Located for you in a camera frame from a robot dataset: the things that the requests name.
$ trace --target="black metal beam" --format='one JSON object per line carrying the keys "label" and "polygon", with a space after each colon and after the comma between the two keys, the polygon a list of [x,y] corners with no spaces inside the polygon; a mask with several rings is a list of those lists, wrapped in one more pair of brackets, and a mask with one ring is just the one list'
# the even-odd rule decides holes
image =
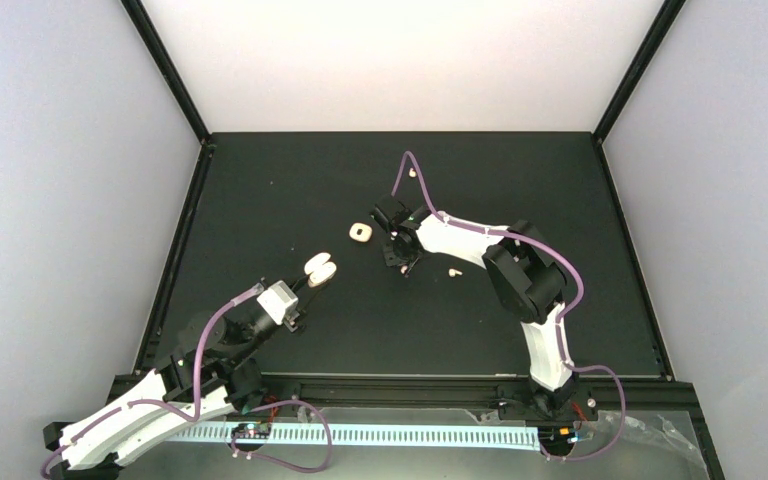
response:
{"label": "black metal beam", "polygon": [[667,380],[671,380],[674,376],[673,367],[670,363],[669,355],[667,354],[667,346],[664,343],[664,337],[661,336],[661,329],[658,327],[658,319],[655,316],[655,309],[652,307],[652,299],[649,297],[649,290],[646,287],[646,280],[643,278],[643,270],[640,268],[640,261],[637,258],[637,252],[634,250],[634,243],[631,240],[631,233],[628,230],[628,224],[625,221],[625,213],[623,213],[622,205],[620,205],[620,197],[617,194],[617,187],[614,184],[614,178],[611,175],[611,169],[608,167],[608,160],[605,157],[605,150],[602,147],[602,143],[596,138],[596,134],[591,135],[591,143],[593,150],[596,152],[596,156],[599,158],[599,164],[602,167],[602,174],[605,176],[605,182],[608,185],[608,190],[611,192],[611,199],[614,203],[614,210],[617,212],[617,217],[620,222],[620,227],[623,232],[623,239],[625,240],[626,250],[628,250],[628,256],[631,259],[632,268],[634,270],[634,276],[639,285],[640,294],[643,297],[643,305],[646,308],[646,316],[650,324],[650,329],[654,335],[652,349],[657,354],[656,361],[660,362],[663,367],[664,377]]}
{"label": "black metal beam", "polygon": [[149,313],[148,326],[140,342],[140,350],[134,365],[135,371],[154,368],[154,357],[157,346],[160,344],[160,334],[163,332],[163,322],[166,320],[169,299],[172,296],[172,289],[175,287],[175,280],[178,278],[181,257],[190,235],[196,206],[201,197],[215,148],[216,146],[210,143],[209,136],[202,143],[193,178],[190,180],[190,187],[184,200],[184,208],[178,218],[178,227],[175,229],[175,236],[172,237],[172,247],[169,249],[166,265],[163,267],[163,274],[160,277],[160,286],[157,288],[157,295],[154,297],[154,304],[152,304],[151,313]]}
{"label": "black metal beam", "polygon": [[684,5],[684,0],[665,0],[661,5],[661,10],[658,11],[658,15],[655,16],[655,21],[652,22],[652,26],[649,27],[649,31],[646,32],[646,36],[643,38],[643,43],[640,44],[640,48],[637,49],[637,53],[634,55],[634,59],[631,61],[628,70],[625,72],[625,76],[620,82],[620,86],[617,87],[617,91],[614,92],[611,103],[608,104],[608,108],[602,115],[602,119],[599,121],[599,125],[594,130],[594,135],[598,143],[602,143],[607,138],[608,133],[611,131],[611,127],[619,118],[623,107],[631,98],[631,94],[634,91],[634,87],[637,86],[637,82],[643,77],[643,72],[652,61],[652,57],[655,56],[655,52],[661,45],[661,41],[667,35],[670,30],[670,26],[673,24],[678,12]]}
{"label": "black metal beam", "polygon": [[169,52],[166,51],[166,47],[160,41],[160,36],[157,34],[157,30],[154,29],[154,25],[148,17],[148,12],[145,6],[143,6],[143,2],[140,0],[122,0],[122,5],[131,17],[131,21],[134,22],[134,26],[137,27],[137,31],[143,38],[155,63],[157,63],[157,68],[160,69],[163,79],[169,85],[169,90],[172,91],[172,95],[178,101],[184,116],[190,122],[190,127],[192,127],[193,132],[196,134],[196,138],[201,143],[206,142],[210,132],[208,132],[207,126],[205,126],[201,115],[196,110],[196,105],[193,103],[193,99],[190,98],[190,94],[184,86],[184,81],[178,75],[178,70],[175,69],[172,58],[169,57]]}

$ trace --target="black mat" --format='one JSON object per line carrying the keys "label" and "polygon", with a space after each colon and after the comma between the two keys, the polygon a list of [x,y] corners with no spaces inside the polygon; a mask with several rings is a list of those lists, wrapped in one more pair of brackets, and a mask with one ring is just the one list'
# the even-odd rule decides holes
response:
{"label": "black mat", "polygon": [[[258,353],[265,372],[528,373],[519,323],[486,273],[438,255],[409,279],[384,266],[377,230],[354,222],[390,191],[402,152],[420,161],[435,205],[486,224],[534,222],[576,265],[587,293],[567,317],[572,358],[621,375],[659,375],[653,333],[596,154],[585,133],[226,133],[217,145],[164,326],[160,355],[198,311],[260,277],[295,275],[328,251],[339,271],[303,335]],[[400,198],[419,206],[418,183]],[[450,278],[448,269],[463,271]],[[571,298],[573,289],[569,289]]]}

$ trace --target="purple cable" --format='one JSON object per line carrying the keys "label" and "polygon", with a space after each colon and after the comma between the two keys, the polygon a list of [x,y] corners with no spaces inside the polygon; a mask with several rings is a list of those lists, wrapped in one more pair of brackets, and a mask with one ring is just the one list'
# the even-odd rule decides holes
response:
{"label": "purple cable", "polygon": [[[613,370],[611,370],[610,368],[604,365],[592,365],[589,367],[575,367],[570,363],[567,363],[569,362],[569,358],[567,358],[565,354],[566,349],[564,348],[563,337],[561,336],[561,329],[559,328],[560,322],[564,319],[564,316],[567,313],[571,312],[575,307],[577,307],[578,304],[581,302],[581,298],[584,297],[584,280],[582,280],[581,275],[578,273],[578,270],[576,270],[575,267],[573,267],[572,263],[570,263],[569,260],[564,258],[563,255],[561,255],[560,253],[555,251],[555,249],[553,249],[552,247],[546,245],[545,243],[539,240],[535,240],[533,238],[520,235],[518,233],[508,232],[507,230],[492,230],[492,229],[485,230],[484,228],[476,227],[475,225],[464,223],[464,222],[458,221],[457,219],[449,218],[447,216],[441,215],[437,211],[437,209],[434,207],[434,204],[431,203],[431,196],[428,194],[428,186],[425,184],[425,178],[422,176],[422,169],[419,168],[419,162],[416,160],[416,157],[413,155],[413,152],[411,152],[410,150],[406,150],[405,153],[402,155],[402,163],[399,165],[399,173],[398,173],[398,176],[396,177],[396,183],[393,184],[393,190],[391,192],[391,195],[395,196],[396,192],[399,190],[399,183],[402,181],[402,174],[404,173],[404,170],[405,170],[405,162],[407,161],[408,158],[410,158],[411,163],[413,164],[413,168],[416,171],[416,177],[419,180],[419,188],[422,189],[422,196],[425,198],[425,204],[428,206],[428,209],[431,210],[431,214],[437,217],[438,220],[445,222],[448,225],[462,228],[464,230],[469,230],[470,232],[511,238],[513,240],[519,240],[520,242],[523,242],[535,248],[538,248],[546,252],[549,256],[554,258],[555,261],[563,265],[563,267],[570,273],[573,280],[575,280],[575,285],[577,290],[575,297],[563,310],[561,310],[560,313],[558,313],[558,316],[555,319],[555,340],[558,342],[558,350],[561,352],[561,361],[563,362],[565,367],[567,367],[568,369],[576,373],[587,373],[587,372],[592,372],[594,370],[601,370],[601,371],[608,372],[608,374],[614,380],[614,383],[617,384],[617,390],[619,390],[619,394],[620,394],[620,427],[619,427],[619,430],[617,430],[616,435],[614,435],[614,438],[612,438],[611,441],[604,448],[601,448],[598,451],[585,455],[583,457],[576,457],[571,460],[586,460],[607,452],[619,440],[620,434],[622,433],[622,430],[623,430],[623,425],[625,424],[625,391],[623,390],[622,382],[620,382],[619,377],[617,376],[616,373],[614,373]],[[540,448],[541,448],[541,451],[546,455],[546,458],[554,457],[553,455],[549,455],[549,453],[546,452],[542,446]]]}
{"label": "purple cable", "polygon": [[[195,412],[192,416],[186,414],[183,410],[175,408],[172,405],[169,405],[168,403],[162,402],[160,400],[134,400],[132,402],[128,402],[127,404],[128,407],[133,407],[135,405],[154,405],[155,407],[160,407],[165,410],[168,410],[169,412],[174,413],[175,415],[178,415],[179,417],[183,418],[188,422],[197,422],[199,417],[201,417],[201,362],[204,359],[204,349],[205,349],[205,346],[207,345],[207,339],[210,336],[210,332],[213,330],[213,327],[216,326],[216,323],[219,321],[219,319],[222,318],[222,315],[225,315],[225,313],[228,312],[228,310],[231,310],[237,305],[245,302],[246,300],[249,300],[253,296],[257,295],[258,293],[261,293],[262,291],[263,291],[263,287],[261,287],[260,284],[257,284],[252,288],[246,290],[245,292],[232,298],[230,302],[223,305],[222,308],[217,310],[216,313],[214,313],[213,316],[210,317],[210,320],[208,320],[207,325],[205,325],[204,327],[204,330],[202,330],[201,337],[199,338],[199,343],[196,346],[196,356],[193,362],[193,397],[194,397],[193,410],[195,410]],[[45,478],[45,479],[51,478],[50,475],[48,474],[48,466],[51,464],[51,462],[54,461],[55,458],[57,458],[61,453],[63,453],[64,450],[66,450],[67,448],[69,448],[70,445],[80,440],[84,435],[87,434],[87,432],[97,427],[101,422],[107,420],[108,418],[112,417],[113,415],[116,415],[121,411],[122,411],[122,407],[117,407],[105,413],[104,415],[98,417],[97,419],[90,422],[86,427],[84,427],[83,430],[75,434],[75,436],[72,437],[72,439],[70,440],[70,443],[66,445],[62,445],[57,450],[52,452],[51,455],[49,455],[48,458],[46,458],[45,462],[42,464],[42,468],[40,468],[40,475],[42,475],[42,478]]]}
{"label": "purple cable", "polygon": [[[334,453],[334,443],[331,438],[331,428],[328,426],[328,421],[325,420],[325,416],[322,415],[322,412],[317,410],[316,407],[302,400],[282,400],[280,402],[270,403],[268,405],[261,405],[260,407],[253,408],[251,410],[251,413],[261,412],[263,410],[269,410],[277,407],[283,407],[284,405],[300,405],[302,407],[308,408],[310,409],[311,412],[313,412],[314,415],[319,417],[320,421],[322,421],[322,426],[325,428],[325,438],[328,442],[328,452],[325,454],[325,460],[323,460],[322,463],[316,467],[302,467],[300,465],[296,465],[294,463],[281,460],[280,458],[275,458],[270,455],[264,455],[262,453],[257,453],[257,452],[246,452],[246,458],[259,458],[261,460],[272,462],[276,465],[280,465],[284,468],[289,468],[290,470],[293,470],[299,473],[318,473],[325,470],[326,468],[328,468],[328,464],[331,463],[331,455],[333,455]],[[240,453],[240,449],[237,448],[237,438],[239,438],[239,434],[235,434],[234,437],[231,439],[231,450],[234,452],[235,457]]]}

